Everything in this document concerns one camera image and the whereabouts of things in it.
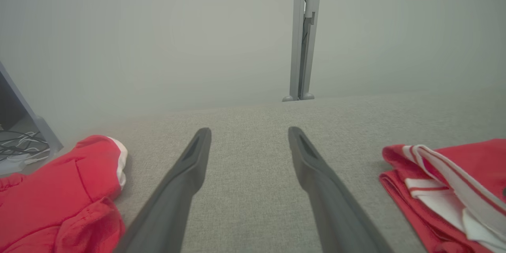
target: power strip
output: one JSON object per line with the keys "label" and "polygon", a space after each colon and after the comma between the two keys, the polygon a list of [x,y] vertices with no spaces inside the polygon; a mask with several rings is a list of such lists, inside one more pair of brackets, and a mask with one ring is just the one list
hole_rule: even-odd
{"label": "power strip", "polygon": [[[22,159],[22,156],[28,157],[28,154],[22,154],[18,156],[13,156],[16,159]],[[0,162],[0,175],[11,174],[15,172],[21,172],[25,168],[25,161],[9,161],[5,159]]]}

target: folded red garment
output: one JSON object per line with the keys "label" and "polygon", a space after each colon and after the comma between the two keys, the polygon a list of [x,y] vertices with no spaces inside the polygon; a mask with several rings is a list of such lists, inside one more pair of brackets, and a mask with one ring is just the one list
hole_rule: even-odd
{"label": "folded red garment", "polygon": [[125,232],[111,201],[127,150],[90,136],[31,175],[0,179],[0,252],[108,253]]}
{"label": "folded red garment", "polygon": [[506,140],[393,145],[383,157],[394,170],[380,181],[429,252],[504,252]]}

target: gray wall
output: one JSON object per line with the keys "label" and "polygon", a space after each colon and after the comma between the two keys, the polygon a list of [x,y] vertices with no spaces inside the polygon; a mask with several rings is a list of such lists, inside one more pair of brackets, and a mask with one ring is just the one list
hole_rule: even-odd
{"label": "gray wall", "polygon": [[0,0],[0,61],[63,143],[288,95],[293,0]]}
{"label": "gray wall", "polygon": [[506,0],[321,0],[310,92],[506,87]]}

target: red fabric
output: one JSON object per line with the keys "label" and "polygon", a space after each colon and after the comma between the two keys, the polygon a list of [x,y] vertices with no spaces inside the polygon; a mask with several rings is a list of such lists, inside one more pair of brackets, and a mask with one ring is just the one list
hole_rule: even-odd
{"label": "red fabric", "polygon": [[[432,180],[432,178],[404,155],[403,146],[392,145],[383,149],[385,161],[394,166],[394,170],[381,174],[379,179],[410,221],[425,248],[430,253],[489,253],[488,249],[477,242],[468,240],[463,232],[427,208],[423,202],[411,196],[404,182],[407,178],[427,180]],[[437,152],[456,163],[496,197],[504,200],[502,189],[506,187],[506,159],[504,159],[506,140],[449,147],[439,149]],[[410,154],[412,157],[415,156],[412,147]],[[425,158],[423,158],[423,166],[436,179],[449,186],[445,177]],[[444,188],[423,190],[442,190]]]}
{"label": "red fabric", "polygon": [[90,136],[31,175],[0,179],[0,252],[111,252],[125,232],[111,201],[120,154]]}

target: gray fabric surface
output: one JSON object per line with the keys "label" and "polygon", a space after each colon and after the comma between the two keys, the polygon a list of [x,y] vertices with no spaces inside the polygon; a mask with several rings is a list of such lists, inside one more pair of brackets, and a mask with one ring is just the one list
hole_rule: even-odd
{"label": "gray fabric surface", "polygon": [[304,130],[395,252],[425,252],[378,182],[385,145],[433,149],[506,138],[504,91],[324,98],[170,113],[95,130],[129,151],[116,205],[128,225],[197,129],[213,132],[183,252],[321,252],[309,199],[296,180],[287,129]]}

